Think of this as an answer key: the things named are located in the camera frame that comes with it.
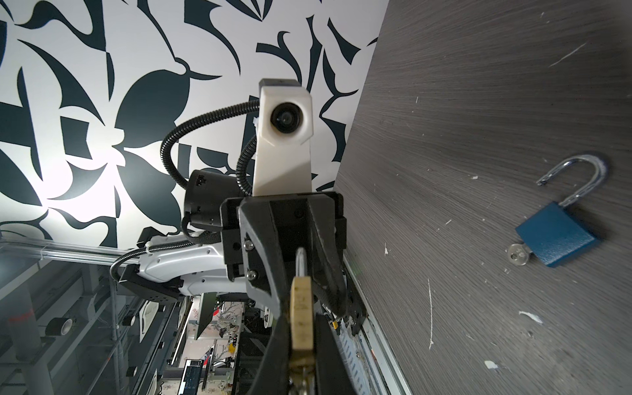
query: wall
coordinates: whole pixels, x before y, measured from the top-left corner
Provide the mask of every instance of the wall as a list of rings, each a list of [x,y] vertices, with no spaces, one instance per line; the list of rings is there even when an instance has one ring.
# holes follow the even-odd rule
[[[389,2],[336,190],[349,263],[413,393],[632,394],[622,5]],[[568,212],[603,242],[560,267],[514,266],[515,227],[594,168],[536,180],[585,151],[610,176]]]
[[[0,0],[0,231],[131,248],[179,232],[159,146],[176,124],[295,78],[312,94],[315,190],[331,188],[387,0]],[[254,116],[173,151],[234,174]]]

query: padlock shackle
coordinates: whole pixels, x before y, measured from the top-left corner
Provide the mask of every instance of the padlock shackle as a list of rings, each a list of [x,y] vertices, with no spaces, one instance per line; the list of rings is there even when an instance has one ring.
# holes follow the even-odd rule
[[[543,175],[538,181],[536,181],[537,185],[544,185],[557,173],[577,162],[591,163],[593,166],[595,166],[595,174],[593,174],[592,178],[586,185],[576,190],[572,195],[564,199],[559,204],[559,206],[563,209],[577,202],[581,197],[584,197],[586,194],[590,193],[593,189],[595,189],[605,181],[608,175],[608,165],[605,163],[605,161],[595,155],[590,154],[574,155],[558,163],[547,174]]]

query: paint chip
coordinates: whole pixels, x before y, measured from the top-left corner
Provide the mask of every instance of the paint chip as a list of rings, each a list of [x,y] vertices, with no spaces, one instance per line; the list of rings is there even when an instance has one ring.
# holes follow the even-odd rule
[[[527,317],[531,318],[532,320],[534,320],[538,324],[544,324],[544,321],[542,321],[542,319],[540,317],[538,317],[537,315],[535,315],[533,313],[518,312],[518,314],[526,315]]]
[[[494,361],[485,361],[485,366],[488,369],[498,369],[498,365],[496,365]]]

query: black and white patterned wallpaper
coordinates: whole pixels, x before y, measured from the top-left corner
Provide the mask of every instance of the black and white patterned wallpaper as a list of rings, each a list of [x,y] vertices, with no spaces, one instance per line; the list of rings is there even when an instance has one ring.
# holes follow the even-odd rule
[[[315,190],[333,186],[387,0],[0,0],[0,231],[131,248],[177,234],[162,139],[295,78],[313,97]],[[256,114],[176,144],[185,176],[234,174]]]

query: gray wooden table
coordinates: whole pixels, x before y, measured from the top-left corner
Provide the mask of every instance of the gray wooden table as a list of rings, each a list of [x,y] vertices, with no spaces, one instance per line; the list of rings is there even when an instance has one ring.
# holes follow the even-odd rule
[[[335,188],[415,393],[632,394],[630,4],[391,0]],[[514,228],[593,169],[535,180],[590,150],[611,176],[571,211],[605,241],[513,266]]]

